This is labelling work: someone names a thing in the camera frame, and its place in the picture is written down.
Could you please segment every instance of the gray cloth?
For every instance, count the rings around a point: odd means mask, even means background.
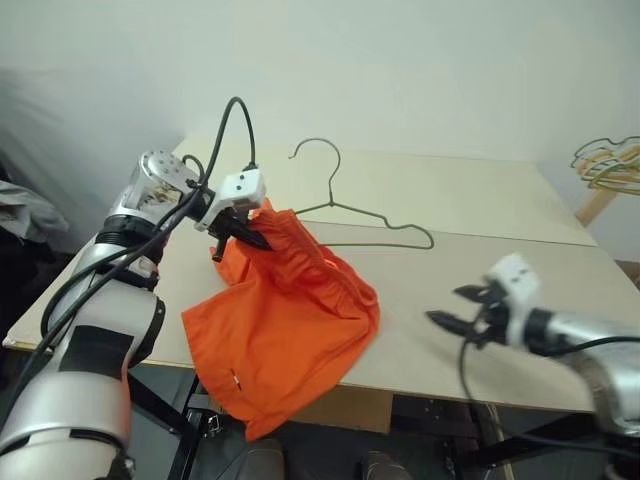
[[[45,242],[50,233],[66,232],[62,214],[28,188],[0,180],[0,227],[33,242]]]

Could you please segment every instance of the table surface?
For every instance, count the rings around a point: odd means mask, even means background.
[[[202,152],[184,144],[178,152],[184,153],[185,148],[205,157]],[[344,163],[347,158],[346,154],[343,155]],[[229,171],[244,163],[236,160],[237,165]],[[509,178],[513,178],[514,171],[520,172],[522,177],[527,177],[523,172],[531,172],[526,166],[520,170],[521,164],[517,164],[518,168],[513,168],[511,164],[500,165],[505,168]],[[268,169],[268,182],[272,174],[274,169]],[[302,181],[298,176],[294,175],[293,178],[295,182]],[[515,210],[520,214],[525,213],[523,218],[527,218],[527,215],[537,218],[542,227],[545,216],[542,212],[536,214],[536,208],[529,202],[537,194],[545,192],[544,195],[549,198],[543,202],[541,210],[554,205],[555,213],[542,231],[537,231],[536,238],[527,239],[524,236],[527,232],[524,229],[518,231],[515,222],[505,226],[495,221],[492,215],[486,215],[487,219],[494,220],[490,226],[483,227],[485,230],[482,235],[474,227],[481,222],[470,222],[470,232],[466,233],[472,235],[433,232],[436,248],[431,251],[379,247],[335,248],[376,288],[382,310],[379,335],[343,378],[343,384],[433,397],[462,398],[455,367],[460,339],[432,325],[423,312],[444,309],[470,318],[474,313],[473,305],[451,294],[451,290],[462,284],[479,281],[481,275],[500,257],[514,251],[522,253],[542,278],[549,308],[600,314],[612,321],[635,326],[640,331],[636,313],[640,311],[638,292],[605,252],[591,246],[592,240],[587,234],[579,234],[579,226],[576,227],[561,202],[554,198],[552,191],[546,192],[547,185],[543,179],[536,175],[533,178],[520,185],[521,195],[518,198],[527,201],[523,201],[522,205],[520,201],[503,202],[508,204],[503,209],[507,218],[511,218],[508,211]],[[497,181],[497,184],[504,186],[506,182]],[[532,185],[531,189],[525,188],[526,185]],[[382,194],[372,192],[363,185],[360,187],[362,205],[373,208],[368,200]],[[474,194],[485,198],[493,193],[483,195],[476,191]],[[287,206],[281,195],[274,193],[272,197],[281,207]],[[452,206],[443,208],[449,208],[450,212],[455,210]],[[398,209],[398,212],[405,214],[406,209]],[[420,209],[415,212],[417,215],[426,215]],[[321,242],[420,241],[415,232],[341,224],[339,222],[349,223],[352,220],[334,219],[328,213],[324,215],[315,220],[338,223],[305,222]],[[452,230],[467,213],[458,212],[456,215],[457,220],[449,223]],[[421,218],[414,218],[413,221],[421,223]],[[404,221],[403,217],[399,217],[398,222]],[[442,217],[437,222],[442,226],[447,219]],[[556,224],[563,224],[565,228],[556,231]],[[546,241],[539,241],[540,236],[545,236]],[[209,257],[208,249],[213,244],[213,239],[196,232],[189,222],[183,222],[172,234],[160,265],[162,279],[156,289],[158,296],[166,303],[167,313],[149,363],[192,366],[180,313],[225,288]],[[74,263],[75,260],[10,330],[5,344],[16,348],[32,348],[39,341],[42,311],[51,295],[68,278]],[[483,401],[566,410],[592,409],[586,388],[568,369],[555,362],[500,346],[490,346],[470,355],[469,379],[475,396]]]

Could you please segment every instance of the clothes hanger pile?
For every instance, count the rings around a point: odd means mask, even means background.
[[[640,195],[640,136],[593,140],[576,151],[571,167],[589,188]]]
[[[428,243],[426,245],[410,245],[410,244],[404,244],[404,243],[324,243],[322,245],[327,246],[327,247],[348,247],[348,246],[353,246],[353,247],[396,247],[396,248],[411,248],[411,249],[415,249],[415,250],[431,250],[435,243],[433,241],[433,237],[431,236],[431,233],[429,233],[426,229],[422,228],[419,225],[415,225],[413,223],[409,223],[407,225],[391,225],[389,223],[389,220],[387,220],[387,217],[385,217],[384,215],[381,215],[379,213],[374,213],[374,212],[369,212],[367,210],[363,210],[361,208],[356,208],[356,207],[351,207],[349,205],[345,205],[343,203],[339,203],[336,202],[333,196],[333,188],[331,185],[331,182],[333,181],[333,177],[335,177],[336,173],[338,173],[338,170],[340,169],[340,164],[342,161],[342,157],[340,155],[340,150],[338,149],[338,147],[336,147],[333,142],[331,142],[330,140],[327,140],[326,138],[318,138],[318,137],[313,137],[313,138],[306,138],[304,140],[302,140],[300,143],[298,143],[298,145],[296,146],[293,155],[291,155],[289,157],[289,159],[293,159],[296,157],[296,155],[298,155],[298,151],[300,150],[300,147],[302,147],[304,144],[309,143],[309,142],[322,142],[322,143],[326,143],[327,145],[329,145],[331,148],[333,148],[336,152],[337,158],[338,158],[338,162],[336,164],[336,168],[333,170],[333,173],[331,174],[331,176],[329,177],[329,201],[322,203],[320,205],[316,205],[313,207],[308,207],[308,208],[303,208],[302,210],[298,210],[296,211],[296,215],[300,215],[303,213],[307,213],[307,212],[312,212],[314,210],[320,210],[322,208],[341,208],[343,210],[349,210],[351,212],[355,212],[355,213],[359,213],[361,215],[367,215],[369,217],[374,217],[374,218],[378,218],[380,220],[383,221],[384,225],[386,228],[389,228],[391,230],[405,230],[405,229],[413,229],[413,230],[418,230],[419,232],[423,233],[427,239],[428,239]]]

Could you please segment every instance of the metal hanger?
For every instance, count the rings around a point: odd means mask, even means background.
[[[374,213],[374,212],[369,212],[367,210],[362,210],[361,208],[355,208],[355,207],[350,207],[348,205],[345,205],[343,203],[339,203],[336,202],[333,198],[333,189],[331,187],[331,182],[333,181],[333,177],[336,176],[336,173],[338,173],[338,170],[340,169],[340,163],[342,161],[342,157],[340,155],[340,150],[338,150],[338,147],[336,147],[333,142],[331,142],[330,140],[327,140],[326,138],[318,138],[318,137],[313,137],[313,138],[306,138],[304,140],[302,140],[300,143],[298,143],[298,146],[296,146],[293,155],[291,155],[289,157],[289,159],[293,159],[296,157],[296,155],[298,154],[298,150],[300,150],[300,147],[302,147],[302,145],[304,145],[305,143],[308,142],[323,142],[326,143],[327,145],[329,145],[331,148],[333,148],[336,152],[336,155],[338,156],[338,163],[336,165],[336,168],[333,170],[333,173],[331,174],[331,176],[329,177],[329,201],[326,203],[322,203],[320,205],[316,205],[315,207],[309,207],[309,208],[303,208],[302,210],[298,210],[296,212],[296,215],[300,215],[302,213],[306,213],[306,212],[312,212],[314,210],[320,210],[321,208],[325,208],[325,207],[331,207],[331,208],[342,208],[344,210],[349,210],[351,212],[356,212],[356,213],[360,213],[362,215],[367,215],[369,217],[375,217],[378,218],[380,220],[382,220],[385,224],[385,226],[391,230],[404,230],[407,228],[412,228],[414,230],[418,230],[422,233],[424,233],[427,238],[429,239],[429,243],[428,245],[408,245],[408,244],[404,244],[404,243],[324,243],[323,245],[326,247],[398,247],[398,248],[412,248],[415,250],[431,250],[434,246],[434,241],[433,241],[433,237],[431,236],[431,233],[429,233],[427,230],[425,230],[424,228],[420,227],[419,225],[414,225],[413,223],[409,223],[407,225],[391,225],[389,223],[389,221],[387,220],[387,217],[385,217],[384,215],[380,215],[379,213]]]

